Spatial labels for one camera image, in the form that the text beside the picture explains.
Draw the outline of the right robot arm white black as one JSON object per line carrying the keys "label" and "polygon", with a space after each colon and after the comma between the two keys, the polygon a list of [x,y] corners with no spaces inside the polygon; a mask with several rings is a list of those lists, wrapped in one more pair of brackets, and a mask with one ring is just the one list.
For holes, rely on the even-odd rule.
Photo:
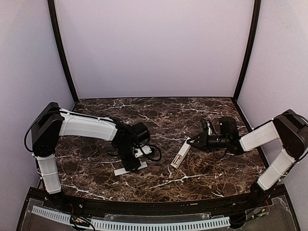
{"label": "right robot arm white black", "polygon": [[272,141],[280,141],[280,153],[250,187],[250,203],[264,200],[273,185],[308,154],[308,120],[291,109],[244,136],[240,136],[236,120],[230,116],[219,120],[220,133],[215,132],[209,120],[201,123],[203,132],[186,142],[207,153],[224,149],[231,154],[242,155]]}

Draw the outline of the black frame post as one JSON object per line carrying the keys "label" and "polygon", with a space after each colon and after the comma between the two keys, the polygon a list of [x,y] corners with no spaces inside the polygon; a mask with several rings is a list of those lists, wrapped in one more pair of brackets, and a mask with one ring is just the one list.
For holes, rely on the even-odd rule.
{"label": "black frame post", "polygon": [[255,41],[255,36],[257,32],[257,24],[258,24],[258,19],[259,19],[259,13],[260,13],[260,8],[261,8],[261,0],[255,0],[254,1],[254,7],[253,7],[253,13],[252,13],[252,19],[251,19],[251,25],[250,25],[250,30],[249,30],[249,35],[248,35],[248,40],[247,40],[247,46],[245,49],[245,54],[243,58],[243,63],[242,67],[240,70],[239,78],[237,81],[237,85],[233,94],[233,99],[235,101],[238,101],[243,84],[244,84],[244,79],[246,76],[246,72],[248,69],[254,41]]}
{"label": "black frame post", "polygon": [[61,61],[64,76],[65,76],[67,85],[69,87],[70,94],[72,96],[73,102],[74,102],[74,104],[76,104],[77,102],[79,102],[79,97],[77,95],[77,91],[76,91],[75,85],[73,83],[73,78],[72,78],[71,72],[69,70],[68,61],[67,61],[66,54],[65,54],[65,51],[64,51],[64,45],[63,45],[63,41],[62,41],[62,37],[61,37],[61,33],[60,33],[60,27],[59,27],[57,12],[56,12],[56,4],[55,4],[56,1],[47,0],[47,3],[48,3],[48,8],[49,8],[49,14],[50,14],[50,20],[51,20],[53,35],[54,35],[54,39],[55,39],[55,42],[56,42],[56,47],[57,47],[58,55],[59,55],[59,58],[60,58],[60,61]]}

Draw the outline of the black left frame post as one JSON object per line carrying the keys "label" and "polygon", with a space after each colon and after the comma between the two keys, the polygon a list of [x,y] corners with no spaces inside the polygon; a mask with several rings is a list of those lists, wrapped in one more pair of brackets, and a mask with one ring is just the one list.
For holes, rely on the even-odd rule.
{"label": "black left frame post", "polygon": [[49,8],[49,14],[50,14],[50,20],[51,20],[53,35],[54,35],[54,39],[55,39],[55,42],[56,42],[56,47],[57,47],[58,55],[59,55],[59,58],[60,58],[60,61],[61,61],[64,76],[65,76],[67,85],[69,87],[70,94],[72,96],[73,102],[74,102],[74,104],[76,104],[77,102],[79,102],[79,97],[77,95],[77,91],[76,91],[75,85],[73,83],[73,78],[72,78],[71,72],[69,70],[68,61],[67,61],[66,54],[65,54],[65,51],[64,51],[64,45],[63,45],[63,41],[62,41],[62,37],[61,37],[61,33],[60,33],[60,27],[59,27],[57,12],[56,12],[56,4],[55,4],[56,1],[47,0],[47,3],[48,3],[48,8]]}

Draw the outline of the black right frame post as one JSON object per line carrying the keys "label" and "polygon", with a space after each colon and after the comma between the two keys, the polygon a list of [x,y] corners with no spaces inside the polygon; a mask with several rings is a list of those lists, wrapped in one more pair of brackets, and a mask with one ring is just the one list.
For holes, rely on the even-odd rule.
{"label": "black right frame post", "polygon": [[249,35],[248,35],[248,40],[247,40],[247,46],[245,49],[245,54],[243,58],[243,63],[242,67],[240,70],[239,78],[237,81],[237,85],[233,94],[233,99],[235,101],[238,101],[243,84],[244,84],[244,79],[246,76],[246,72],[248,69],[254,41],[255,41],[255,36],[257,32],[257,24],[258,24],[258,19],[259,19],[259,13],[260,13],[260,8],[261,8],[261,0],[255,0],[254,1],[254,7],[253,7],[253,13],[252,13],[252,19],[251,19],[251,25],[250,25],[250,30],[249,30]]}

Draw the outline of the white remote control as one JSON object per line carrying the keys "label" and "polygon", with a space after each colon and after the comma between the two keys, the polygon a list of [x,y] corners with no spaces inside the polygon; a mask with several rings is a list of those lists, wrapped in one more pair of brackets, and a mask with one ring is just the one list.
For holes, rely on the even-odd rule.
{"label": "white remote control", "polygon": [[[183,145],[181,146],[181,148],[180,148],[180,150],[178,151],[178,153],[176,154],[176,156],[177,155],[181,155],[182,156],[182,162],[183,162],[183,160],[184,160],[184,158],[186,157],[186,155],[187,155],[187,153],[188,153],[188,151],[190,150],[190,148],[191,148],[191,146],[189,145],[189,144],[187,144],[186,143],[186,140],[185,140],[185,142],[183,143]],[[174,164],[174,161],[175,161],[175,159],[176,159],[176,156],[174,157],[174,159],[173,159],[173,161],[171,162],[171,166],[172,167],[174,167],[175,169],[178,169],[179,168],[179,166],[181,165],[175,165]]]}

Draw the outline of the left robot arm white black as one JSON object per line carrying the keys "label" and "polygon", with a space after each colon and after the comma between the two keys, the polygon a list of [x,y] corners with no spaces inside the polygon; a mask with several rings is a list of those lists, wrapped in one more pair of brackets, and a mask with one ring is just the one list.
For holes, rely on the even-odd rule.
{"label": "left robot arm white black", "polygon": [[111,142],[128,172],[141,167],[139,157],[153,152],[148,144],[149,130],[142,122],[128,125],[114,117],[74,113],[60,108],[55,102],[44,108],[25,135],[31,136],[32,146],[25,148],[35,157],[48,194],[62,190],[55,161],[55,149],[60,137],[80,136]]}

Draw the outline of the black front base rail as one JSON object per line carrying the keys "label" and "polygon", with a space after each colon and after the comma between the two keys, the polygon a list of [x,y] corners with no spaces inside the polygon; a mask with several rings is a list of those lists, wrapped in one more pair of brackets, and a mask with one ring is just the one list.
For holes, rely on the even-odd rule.
{"label": "black front base rail", "polygon": [[243,216],[251,217],[253,212],[265,207],[269,215],[291,217],[293,207],[284,185],[275,186],[271,197],[251,207],[247,200],[248,193],[221,197],[215,199],[184,201],[184,202],[117,202],[100,199],[61,194],[59,196],[48,195],[44,190],[31,187],[24,201],[23,209],[30,202],[84,218],[103,218],[107,214],[114,215],[140,215],[140,216],[173,216],[192,215],[206,213],[212,216],[230,216],[236,222],[244,221]]}

